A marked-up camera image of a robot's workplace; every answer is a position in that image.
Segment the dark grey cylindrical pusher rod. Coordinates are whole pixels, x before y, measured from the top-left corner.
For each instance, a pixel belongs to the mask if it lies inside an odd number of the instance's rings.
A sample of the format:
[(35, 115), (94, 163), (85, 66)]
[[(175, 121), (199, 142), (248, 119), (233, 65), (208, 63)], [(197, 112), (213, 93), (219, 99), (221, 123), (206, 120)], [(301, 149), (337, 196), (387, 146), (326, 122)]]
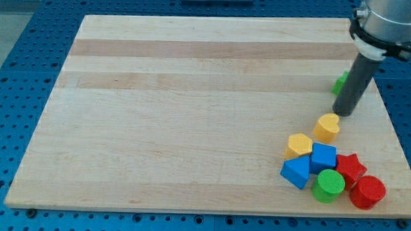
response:
[(332, 110), (335, 114), (342, 117), (352, 114), (381, 63), (381, 60), (371, 60), (361, 53), (357, 54), (333, 104)]

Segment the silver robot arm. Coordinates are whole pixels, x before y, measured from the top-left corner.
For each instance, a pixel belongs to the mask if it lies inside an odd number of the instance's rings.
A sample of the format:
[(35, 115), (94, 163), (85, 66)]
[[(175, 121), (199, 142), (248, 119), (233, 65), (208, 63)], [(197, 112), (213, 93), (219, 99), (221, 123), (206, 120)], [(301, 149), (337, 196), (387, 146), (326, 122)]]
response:
[(358, 54), (332, 108), (343, 117), (352, 114), (386, 58), (411, 59), (411, 0), (362, 0), (349, 35)]

